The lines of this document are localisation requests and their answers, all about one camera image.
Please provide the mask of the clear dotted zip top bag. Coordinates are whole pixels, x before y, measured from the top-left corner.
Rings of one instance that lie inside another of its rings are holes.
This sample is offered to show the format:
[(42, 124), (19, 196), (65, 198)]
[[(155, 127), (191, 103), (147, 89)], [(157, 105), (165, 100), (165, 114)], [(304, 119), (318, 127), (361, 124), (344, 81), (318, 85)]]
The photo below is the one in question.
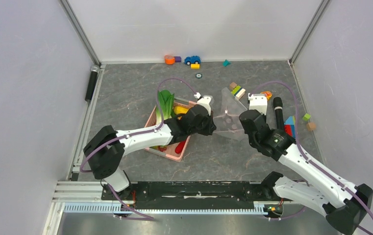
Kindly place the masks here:
[(214, 134), (232, 140), (241, 141), (246, 137), (239, 115), (246, 111), (246, 107), (235, 98), (231, 91), (225, 87), (221, 91), (222, 102), (218, 115), (213, 117), (216, 126)]

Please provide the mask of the green toy bok choy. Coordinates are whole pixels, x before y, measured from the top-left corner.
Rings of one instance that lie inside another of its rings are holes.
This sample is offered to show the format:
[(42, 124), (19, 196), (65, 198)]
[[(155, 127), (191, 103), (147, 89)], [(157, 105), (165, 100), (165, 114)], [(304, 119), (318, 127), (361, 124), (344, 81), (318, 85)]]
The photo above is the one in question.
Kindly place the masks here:
[(172, 117), (172, 110), (174, 105), (174, 93), (171, 93), (169, 90), (161, 90), (157, 93), (158, 104), (160, 105), (161, 111), (159, 108), (156, 108), (156, 124), (161, 123), (163, 120), (167, 120)]

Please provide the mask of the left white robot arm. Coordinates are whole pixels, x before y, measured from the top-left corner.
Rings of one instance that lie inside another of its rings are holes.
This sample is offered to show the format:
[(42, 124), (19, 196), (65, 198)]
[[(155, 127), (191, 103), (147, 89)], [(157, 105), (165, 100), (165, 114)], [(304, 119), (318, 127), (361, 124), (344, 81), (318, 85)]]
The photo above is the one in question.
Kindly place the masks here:
[(85, 172), (84, 165), (88, 164), (93, 177), (105, 180), (113, 187), (115, 195), (124, 200), (132, 195), (132, 185), (120, 168), (124, 156), (147, 147), (186, 141), (193, 134), (209, 136), (215, 130), (209, 104), (196, 104), (181, 119), (170, 118), (145, 128), (123, 131), (108, 125), (84, 147), (85, 159), (80, 172)]

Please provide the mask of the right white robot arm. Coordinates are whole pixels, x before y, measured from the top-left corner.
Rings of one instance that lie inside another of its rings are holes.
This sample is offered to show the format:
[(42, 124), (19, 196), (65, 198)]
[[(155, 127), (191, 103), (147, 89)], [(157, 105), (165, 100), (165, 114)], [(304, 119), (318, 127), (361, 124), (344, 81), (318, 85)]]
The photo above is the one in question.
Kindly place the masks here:
[(371, 187), (356, 185), (331, 171), (285, 131), (271, 129), (257, 110), (244, 111), (239, 120), (251, 147), (307, 181), (304, 185), (273, 171), (261, 183), (266, 199), (280, 197), (304, 205), (324, 216), (330, 226), (344, 235), (351, 235), (360, 227), (370, 211)]

